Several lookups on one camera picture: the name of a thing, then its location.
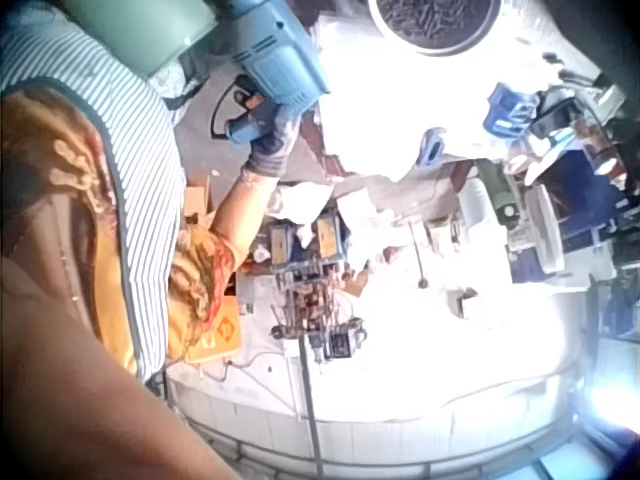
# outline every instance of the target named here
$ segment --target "white paper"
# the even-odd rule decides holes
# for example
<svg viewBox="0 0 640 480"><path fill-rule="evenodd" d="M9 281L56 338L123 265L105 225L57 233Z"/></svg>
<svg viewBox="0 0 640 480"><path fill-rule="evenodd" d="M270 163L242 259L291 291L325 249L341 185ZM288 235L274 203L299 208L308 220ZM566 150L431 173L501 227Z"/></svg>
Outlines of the white paper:
<svg viewBox="0 0 640 480"><path fill-rule="evenodd" d="M279 197L278 206L267 214L280 220L287 218L297 225L311 224L322 212L332 192L333 185L312 182L302 182L293 187L281 185L274 193Z"/></svg>

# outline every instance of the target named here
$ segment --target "power cord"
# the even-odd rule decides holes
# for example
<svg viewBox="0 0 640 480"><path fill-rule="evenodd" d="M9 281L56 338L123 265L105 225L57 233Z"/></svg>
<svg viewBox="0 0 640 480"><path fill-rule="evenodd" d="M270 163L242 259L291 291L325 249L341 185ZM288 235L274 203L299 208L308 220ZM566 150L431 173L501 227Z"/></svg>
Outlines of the power cord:
<svg viewBox="0 0 640 480"><path fill-rule="evenodd" d="M218 116L218 110L220 110L220 106L222 105L222 102L224 101L225 98L227 98L227 95L229 95L229 92L233 89L234 85L236 84L235 80L233 82L231 82L231 84L225 88L224 92L222 92L222 95L220 95L220 97L218 98L218 102L216 103L216 107L213 109L213 114L211 115L211 125L209 126L209 132L211 134L211 138L213 138L214 140L229 140L229 137L227 137L226 133L217 133L216 132L216 117Z"/></svg>

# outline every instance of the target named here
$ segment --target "bright light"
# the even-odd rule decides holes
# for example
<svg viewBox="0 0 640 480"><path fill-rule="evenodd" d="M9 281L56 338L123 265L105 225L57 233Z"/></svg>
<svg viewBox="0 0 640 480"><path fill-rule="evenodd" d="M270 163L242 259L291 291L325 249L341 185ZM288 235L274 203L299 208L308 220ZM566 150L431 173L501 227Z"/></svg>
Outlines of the bright light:
<svg viewBox="0 0 640 480"><path fill-rule="evenodd" d="M624 387L596 388L591 404L603 420L640 434L640 395Z"/></svg>

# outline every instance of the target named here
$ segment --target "orange box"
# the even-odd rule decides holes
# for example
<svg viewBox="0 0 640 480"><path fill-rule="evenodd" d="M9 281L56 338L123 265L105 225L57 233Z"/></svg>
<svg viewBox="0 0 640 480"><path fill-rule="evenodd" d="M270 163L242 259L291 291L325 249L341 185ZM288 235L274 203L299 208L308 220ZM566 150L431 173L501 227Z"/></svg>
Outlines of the orange box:
<svg viewBox="0 0 640 480"><path fill-rule="evenodd" d="M242 348L242 331L236 297L225 296L220 310L213 319L211 330L187 350L185 361L202 363L215 358L228 357Z"/></svg>

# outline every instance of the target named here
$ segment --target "striped apron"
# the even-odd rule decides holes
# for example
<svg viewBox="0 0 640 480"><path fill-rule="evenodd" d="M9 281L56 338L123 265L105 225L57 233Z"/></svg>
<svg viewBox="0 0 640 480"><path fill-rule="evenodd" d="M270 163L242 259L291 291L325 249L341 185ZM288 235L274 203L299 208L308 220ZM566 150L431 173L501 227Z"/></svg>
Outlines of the striped apron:
<svg viewBox="0 0 640 480"><path fill-rule="evenodd" d="M8 15L0 46L3 97L26 86L56 90L102 136L137 376L146 380L167 352L168 278L185 188L169 113L146 82L44 2Z"/></svg>

